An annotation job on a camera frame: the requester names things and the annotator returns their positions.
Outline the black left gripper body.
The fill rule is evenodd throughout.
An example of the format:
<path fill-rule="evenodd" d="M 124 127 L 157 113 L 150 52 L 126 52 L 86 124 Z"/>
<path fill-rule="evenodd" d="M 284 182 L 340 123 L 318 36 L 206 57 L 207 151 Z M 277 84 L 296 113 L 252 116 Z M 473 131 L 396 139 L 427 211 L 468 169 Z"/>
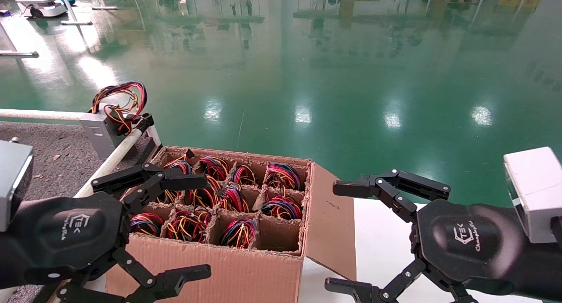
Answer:
<path fill-rule="evenodd" d="M 18 285 L 105 274 L 127 241 L 124 220 L 124 205 L 105 192 L 24 201 L 18 209 Z"/>

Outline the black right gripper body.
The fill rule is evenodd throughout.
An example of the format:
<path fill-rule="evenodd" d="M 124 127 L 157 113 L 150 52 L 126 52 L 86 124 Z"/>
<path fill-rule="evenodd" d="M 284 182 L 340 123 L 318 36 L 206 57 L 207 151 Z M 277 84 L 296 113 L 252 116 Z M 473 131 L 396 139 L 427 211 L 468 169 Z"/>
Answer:
<path fill-rule="evenodd" d="M 464 286 L 490 295 L 515 293 L 512 275 L 526 243 L 516 213 L 484 204 L 433 201 L 416 214 L 425 275 L 441 288 Z"/>

